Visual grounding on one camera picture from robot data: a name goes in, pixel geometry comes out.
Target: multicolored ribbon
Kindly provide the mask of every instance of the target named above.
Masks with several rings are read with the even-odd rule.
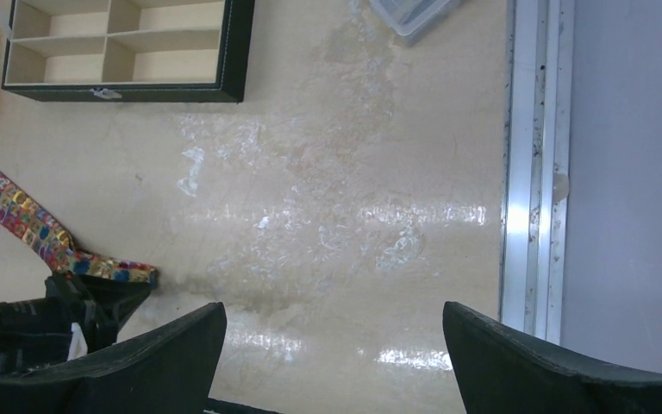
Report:
[[[0,172],[0,223],[27,243],[53,272],[156,285],[155,267],[78,251],[72,235]]]

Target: colorful patterned strap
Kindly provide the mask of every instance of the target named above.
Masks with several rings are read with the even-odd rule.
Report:
[[[54,272],[156,285],[159,272],[155,267],[78,251],[70,232],[1,172],[0,223]]]

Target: compartment box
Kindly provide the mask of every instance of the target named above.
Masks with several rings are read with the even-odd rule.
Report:
[[[241,102],[254,0],[15,0],[3,88],[41,101]]]

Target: plastic container lid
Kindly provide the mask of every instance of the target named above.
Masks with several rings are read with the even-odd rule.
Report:
[[[402,36],[407,46],[460,5],[460,0],[369,0],[372,9]]]

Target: scuffed surface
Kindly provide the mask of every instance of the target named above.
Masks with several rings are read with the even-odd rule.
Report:
[[[86,248],[162,269],[122,337],[226,304],[213,397],[462,411],[440,313],[497,310],[505,9],[406,48],[364,1],[258,2],[245,103],[0,91],[0,168]],[[25,250],[0,231],[0,301],[42,294]]]

